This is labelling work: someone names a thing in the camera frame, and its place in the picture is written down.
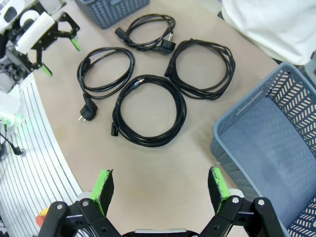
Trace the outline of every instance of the white cloth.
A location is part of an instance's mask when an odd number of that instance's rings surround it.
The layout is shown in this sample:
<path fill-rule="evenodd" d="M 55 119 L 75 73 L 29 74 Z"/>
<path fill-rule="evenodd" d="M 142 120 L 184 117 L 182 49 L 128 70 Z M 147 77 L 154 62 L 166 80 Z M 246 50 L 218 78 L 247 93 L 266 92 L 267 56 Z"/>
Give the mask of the white cloth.
<path fill-rule="evenodd" d="M 222 0 L 225 21 L 269 56 L 306 64 L 316 50 L 316 0 Z"/>

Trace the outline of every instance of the gray plastic basket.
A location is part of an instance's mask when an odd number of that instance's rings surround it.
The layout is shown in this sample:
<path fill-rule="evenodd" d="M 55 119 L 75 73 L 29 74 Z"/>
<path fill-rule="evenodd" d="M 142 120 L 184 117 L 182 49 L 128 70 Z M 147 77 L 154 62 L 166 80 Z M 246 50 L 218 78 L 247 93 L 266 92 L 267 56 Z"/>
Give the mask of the gray plastic basket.
<path fill-rule="evenodd" d="M 315 99 L 282 63 L 214 125 L 211 152 L 246 199 L 271 200 L 287 236 L 316 194 Z"/>
<path fill-rule="evenodd" d="M 76 4 L 101 29 L 106 29 L 148 5 L 150 0 L 75 0 Z"/>

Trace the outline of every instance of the white striped surface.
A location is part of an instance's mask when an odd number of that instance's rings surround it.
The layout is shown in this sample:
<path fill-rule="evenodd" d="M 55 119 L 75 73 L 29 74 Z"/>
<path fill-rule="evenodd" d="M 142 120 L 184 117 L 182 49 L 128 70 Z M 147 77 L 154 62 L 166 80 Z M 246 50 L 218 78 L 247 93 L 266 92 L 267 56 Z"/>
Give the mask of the white striped surface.
<path fill-rule="evenodd" d="M 16 156 L 6 144 L 0 162 L 0 215 L 10 237 L 37 234 L 38 212 L 54 201 L 72 204 L 82 192 L 49 125 L 33 74 L 21 84 L 28 119 L 8 139 L 26 149 Z"/>

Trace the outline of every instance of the table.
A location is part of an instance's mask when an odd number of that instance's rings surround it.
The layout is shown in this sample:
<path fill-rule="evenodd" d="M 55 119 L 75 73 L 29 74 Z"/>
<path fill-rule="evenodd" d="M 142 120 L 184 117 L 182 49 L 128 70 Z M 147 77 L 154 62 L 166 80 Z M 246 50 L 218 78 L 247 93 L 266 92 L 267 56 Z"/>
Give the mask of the table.
<path fill-rule="evenodd" d="M 43 54 L 44 63 L 53 71 L 49 78 L 36 72 L 39 93 L 59 146 L 84 191 L 92 190 L 101 169 L 114 169 L 115 191 L 108 218 L 121 234 L 141 229 L 186 228 L 200 232 L 214 215 L 207 175 L 216 160 L 210 153 L 215 121 L 250 91 L 277 65 L 256 45 L 226 22 L 192 0 L 152 0 L 150 5 L 126 17 L 114 26 L 98 29 L 74 2 L 65 8 L 80 25 L 81 52 L 67 39 L 59 39 Z M 216 101 L 185 98 L 188 115 L 178 136 L 160 148 L 145 148 L 110 135 L 112 110 L 118 94 L 96 101 L 97 117 L 78 121 L 84 105 L 76 73 L 80 61 L 98 47 L 126 47 L 114 34 L 117 27 L 127 29 L 137 17 L 149 13 L 169 14 L 176 20 L 174 41 L 190 38 L 213 41 L 229 47 L 236 61 L 234 78 Z M 162 22 L 144 25 L 132 33 L 135 42 L 159 36 Z M 132 77 L 141 74 L 163 76 L 171 54 L 138 52 Z M 90 73 L 92 86 L 109 83 L 127 69 L 129 61 L 115 55 L 101 62 Z M 225 68 L 220 57 L 199 46 L 184 51 L 177 60 L 180 78 L 197 87 L 218 82 Z M 175 119 L 175 105 L 163 88 L 146 84 L 128 95 L 122 106 L 126 122 L 143 135 L 167 130 Z M 224 176 L 230 187 L 235 187 Z M 234 228 L 230 236 L 246 236 Z"/>

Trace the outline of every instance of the power cord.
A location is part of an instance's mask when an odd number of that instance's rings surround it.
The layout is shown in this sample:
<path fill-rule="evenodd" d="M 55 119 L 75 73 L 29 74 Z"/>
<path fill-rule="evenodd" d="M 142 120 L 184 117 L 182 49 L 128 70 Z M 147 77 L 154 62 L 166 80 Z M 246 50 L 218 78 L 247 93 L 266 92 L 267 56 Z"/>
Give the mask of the power cord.
<path fill-rule="evenodd" d="M 99 53 L 104 53 L 107 51 L 111 51 L 101 57 L 99 57 L 98 59 L 96 59 L 94 62 L 91 63 L 91 57 L 99 54 Z M 123 74 L 123 76 L 121 76 L 119 79 L 117 79 L 116 81 L 104 85 L 104 86 L 99 86 L 99 87 L 89 87 L 85 84 L 84 80 L 88 74 L 88 72 L 90 71 L 90 69 L 96 65 L 98 62 L 100 62 L 102 59 L 116 54 L 116 53 L 123 53 L 125 54 L 129 60 L 130 60 L 130 64 L 129 67 L 127 69 L 127 71 Z M 96 100 L 102 100 L 105 98 L 110 97 L 111 95 L 114 95 L 116 92 L 118 92 L 121 88 L 123 88 L 123 86 L 128 82 L 128 80 L 130 79 L 130 77 L 132 76 L 133 70 L 134 70 L 134 66 L 135 66 L 135 57 L 134 55 L 131 53 L 131 51 L 125 49 L 125 48 L 119 48 L 119 47 L 106 47 L 106 48 L 98 48 L 92 52 L 90 52 L 83 60 L 82 62 L 79 64 L 78 70 L 77 70 L 77 79 L 79 82 L 79 85 L 83 91 L 83 98 L 84 98 L 84 102 L 85 105 L 84 107 L 80 110 L 80 115 L 81 117 L 80 119 L 84 119 L 84 121 L 88 120 L 91 121 L 94 119 L 94 117 L 96 116 L 98 107 L 96 106 L 96 104 L 91 100 L 91 99 L 96 99 Z M 108 91 L 110 89 L 115 88 L 112 92 L 106 94 L 106 95 L 102 95 L 102 96 L 96 96 L 96 95 L 91 95 L 88 93 L 88 91 L 90 92 L 104 92 L 104 91 Z"/>
<path fill-rule="evenodd" d="M 135 30 L 137 27 L 140 27 L 146 23 L 150 22 L 156 22 L 156 21 L 165 21 L 168 24 L 167 29 L 164 31 L 162 36 L 159 38 L 147 42 L 147 43 L 135 43 L 133 42 L 129 35 L 132 33 L 133 30 Z M 137 18 L 135 21 L 133 21 L 128 29 L 124 31 L 122 28 L 117 28 L 115 30 L 115 34 L 124 41 L 124 43 L 132 48 L 135 48 L 139 51 L 156 51 L 161 52 L 164 54 L 168 54 L 174 50 L 175 43 L 172 42 L 173 38 L 173 28 L 176 25 L 176 21 L 173 17 L 168 15 L 160 15 L 160 14 L 149 14 L 142 17 Z"/>
<path fill-rule="evenodd" d="M 172 95 L 174 102 L 176 104 L 177 116 L 174 125 L 168 131 L 154 137 L 144 137 L 133 131 L 124 121 L 120 111 L 124 98 L 136 87 L 145 83 L 153 83 L 167 89 Z M 131 80 L 120 92 L 112 113 L 113 123 L 111 135 L 118 136 L 118 134 L 120 133 L 128 141 L 135 143 L 137 145 L 141 145 L 144 147 L 160 147 L 170 142 L 179 133 L 186 119 L 186 116 L 186 102 L 180 90 L 174 83 L 172 83 L 170 80 L 166 78 L 159 76 L 141 75 Z"/>
<path fill-rule="evenodd" d="M 12 142 L 10 142 L 7 137 L 6 137 L 6 134 L 7 134 L 7 125 L 6 123 L 4 124 L 4 130 L 5 130 L 5 136 L 3 136 L 1 133 L 0 133 L 0 136 L 4 138 L 4 145 L 3 145 L 3 148 L 5 147 L 5 141 L 7 141 L 9 143 L 9 145 L 11 146 L 14 154 L 16 154 L 17 156 L 20 156 L 22 155 L 23 153 L 23 149 L 21 149 L 19 146 L 15 147 L 14 144 Z"/>
<path fill-rule="evenodd" d="M 176 69 L 177 57 L 183 50 L 185 50 L 186 48 L 194 44 L 208 47 L 216 51 L 222 57 L 226 66 L 226 73 L 223 79 L 216 85 L 211 86 L 209 88 L 205 88 L 205 89 L 198 89 L 192 85 L 185 83 L 179 78 L 177 74 L 177 69 Z M 190 98 L 199 99 L 199 100 L 202 100 L 202 99 L 216 100 L 219 97 L 221 97 L 221 95 L 225 92 L 225 90 L 231 83 L 231 80 L 234 75 L 235 67 L 236 67 L 236 64 L 235 64 L 235 60 L 233 58 L 232 52 L 226 46 L 222 46 L 220 44 L 213 43 L 213 42 L 190 39 L 190 40 L 183 41 L 178 45 L 177 49 L 174 51 L 170 59 L 168 68 L 164 75 L 165 77 L 169 77 L 170 80 L 173 81 L 180 88 L 181 92 Z"/>

